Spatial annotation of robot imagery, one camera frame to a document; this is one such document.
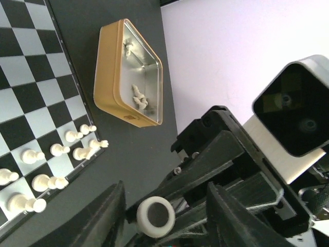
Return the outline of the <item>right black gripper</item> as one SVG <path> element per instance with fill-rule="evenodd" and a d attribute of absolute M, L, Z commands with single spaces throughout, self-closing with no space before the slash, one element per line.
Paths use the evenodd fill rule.
<path fill-rule="evenodd" d="M 177 216 L 177 223 L 205 219 L 206 190 L 212 182 L 283 237 L 309 230 L 310 211 L 226 107 L 212 106 L 193 120 L 171 151 L 186 154 L 180 172 L 171 171 L 149 196 L 169 202 L 184 198 L 190 210 Z"/>

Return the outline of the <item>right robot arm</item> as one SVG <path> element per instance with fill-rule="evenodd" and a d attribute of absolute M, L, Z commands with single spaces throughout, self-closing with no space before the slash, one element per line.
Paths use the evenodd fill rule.
<path fill-rule="evenodd" d="M 212 106 L 171 151 L 181 163 L 126 211 L 128 246 L 291 246 L 328 206 L 328 143 L 293 156 L 256 117 Z"/>

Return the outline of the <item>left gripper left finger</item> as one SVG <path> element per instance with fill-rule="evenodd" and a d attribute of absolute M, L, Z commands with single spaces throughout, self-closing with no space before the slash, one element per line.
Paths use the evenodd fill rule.
<path fill-rule="evenodd" d="M 125 208 L 125 188 L 119 181 L 33 246 L 121 246 Z"/>

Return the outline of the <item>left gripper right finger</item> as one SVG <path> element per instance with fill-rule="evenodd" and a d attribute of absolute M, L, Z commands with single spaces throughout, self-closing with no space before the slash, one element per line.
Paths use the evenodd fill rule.
<path fill-rule="evenodd" d="M 207 230 L 210 246 L 293 246 L 212 182 L 207 187 Z"/>

